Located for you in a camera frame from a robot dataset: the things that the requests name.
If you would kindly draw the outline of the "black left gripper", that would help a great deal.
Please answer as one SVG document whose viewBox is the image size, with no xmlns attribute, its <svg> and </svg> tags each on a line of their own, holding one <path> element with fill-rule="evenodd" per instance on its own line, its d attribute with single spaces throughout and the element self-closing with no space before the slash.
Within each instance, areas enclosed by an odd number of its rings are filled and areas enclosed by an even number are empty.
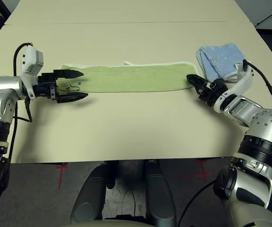
<svg viewBox="0 0 272 227">
<path fill-rule="evenodd" d="M 86 98 L 88 93 L 69 92 L 57 96 L 56 80 L 58 78 L 74 79 L 83 75 L 83 73 L 76 70 L 54 70 L 53 73 L 42 73 L 37 77 L 37 85 L 33 86 L 34 94 L 36 97 L 46 97 L 52 100 L 57 98 L 58 104 L 81 100 Z"/>
</svg>

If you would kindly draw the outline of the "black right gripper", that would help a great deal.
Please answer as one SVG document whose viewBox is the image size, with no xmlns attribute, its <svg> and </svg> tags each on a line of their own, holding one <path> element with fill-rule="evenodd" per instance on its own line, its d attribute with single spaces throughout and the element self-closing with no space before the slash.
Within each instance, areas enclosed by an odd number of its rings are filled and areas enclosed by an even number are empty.
<svg viewBox="0 0 272 227">
<path fill-rule="evenodd" d="M 219 79 L 210 83 L 196 74 L 188 74 L 187 81 L 198 89 L 199 99 L 208 106 L 214 106 L 217 99 L 228 90 L 227 86 Z"/>
</svg>

